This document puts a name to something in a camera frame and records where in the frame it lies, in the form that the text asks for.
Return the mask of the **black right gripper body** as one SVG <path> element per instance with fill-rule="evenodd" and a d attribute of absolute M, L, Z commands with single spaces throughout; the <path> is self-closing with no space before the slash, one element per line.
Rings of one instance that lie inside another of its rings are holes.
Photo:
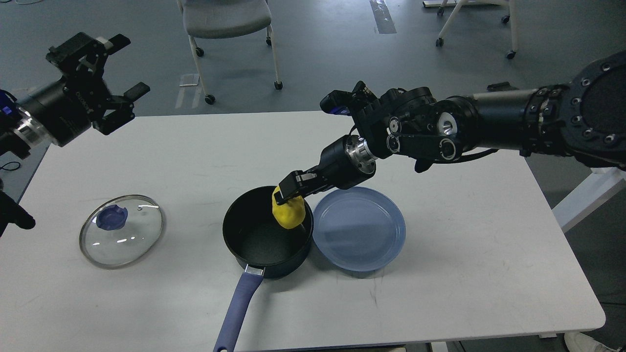
<path fill-rule="evenodd" d="M 298 196 L 309 196 L 333 188 L 347 190 L 376 173 L 376 160 L 364 138 L 344 135 L 325 147 L 316 166 L 295 177 Z"/>

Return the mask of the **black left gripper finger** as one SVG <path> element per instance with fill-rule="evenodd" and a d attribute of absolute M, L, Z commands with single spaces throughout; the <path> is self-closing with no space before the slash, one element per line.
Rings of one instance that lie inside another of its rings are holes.
<path fill-rule="evenodd" d="M 123 95 L 107 98 L 101 107 L 103 113 L 97 113 L 92 120 L 92 127 L 104 135 L 109 135 L 135 118 L 134 103 L 150 91 L 143 82 L 137 83 Z"/>
<path fill-rule="evenodd" d="M 77 33 L 61 45 L 50 47 L 45 59 L 63 76 L 102 76 L 107 59 L 130 43 L 123 34 L 105 39 Z"/>

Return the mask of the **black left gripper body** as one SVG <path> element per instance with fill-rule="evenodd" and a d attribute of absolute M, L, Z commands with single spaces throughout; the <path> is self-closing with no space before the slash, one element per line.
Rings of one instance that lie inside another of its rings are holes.
<path fill-rule="evenodd" d="M 28 147 L 67 145 L 103 118 L 111 102 L 103 67 L 78 63 L 58 69 L 59 80 L 17 102 L 17 137 Z"/>

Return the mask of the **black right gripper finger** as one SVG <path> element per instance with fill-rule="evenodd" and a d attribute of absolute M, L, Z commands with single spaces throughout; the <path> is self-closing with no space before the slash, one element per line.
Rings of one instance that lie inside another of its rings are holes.
<path fill-rule="evenodd" d="M 283 189 L 275 189 L 273 191 L 273 201 L 276 205 L 282 206 L 285 205 L 291 201 L 304 201 L 303 196 L 301 195 L 299 190 L 293 190 L 293 189 L 287 189 L 287 190 L 283 190 Z"/>
<path fill-rule="evenodd" d="M 306 185 L 303 181 L 303 176 L 306 176 L 304 171 L 292 171 L 282 181 L 279 182 L 279 188 L 283 190 L 293 189 L 299 190 L 301 195 L 306 197 Z"/>

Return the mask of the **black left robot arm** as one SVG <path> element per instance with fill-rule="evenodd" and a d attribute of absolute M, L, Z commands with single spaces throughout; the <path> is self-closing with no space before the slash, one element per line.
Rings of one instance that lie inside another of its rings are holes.
<path fill-rule="evenodd" d="M 44 142 L 64 147 L 90 128 L 111 134 L 131 122 L 135 102 L 150 91 L 143 82 L 121 95 L 111 94 L 103 80 L 107 59 L 127 47 L 130 39 L 77 33 L 50 47 L 46 60 L 61 78 L 23 99 L 1 91 L 0 151 L 20 159 Z"/>

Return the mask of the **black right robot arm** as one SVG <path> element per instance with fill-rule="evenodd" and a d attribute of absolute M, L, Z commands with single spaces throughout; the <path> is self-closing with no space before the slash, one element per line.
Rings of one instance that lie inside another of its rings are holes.
<path fill-rule="evenodd" d="M 429 88 L 392 88 L 377 97 L 363 82 L 334 90 L 323 112 L 353 120 L 346 134 L 322 150 L 320 162 L 295 170 L 273 194 L 282 205 L 371 178 L 376 160 L 395 154 L 416 161 L 417 173 L 436 163 L 469 162 L 498 150 L 572 156 L 590 168 L 626 162 L 624 51 L 591 62 L 569 83 L 519 90 L 507 82 L 486 93 L 436 100 Z"/>

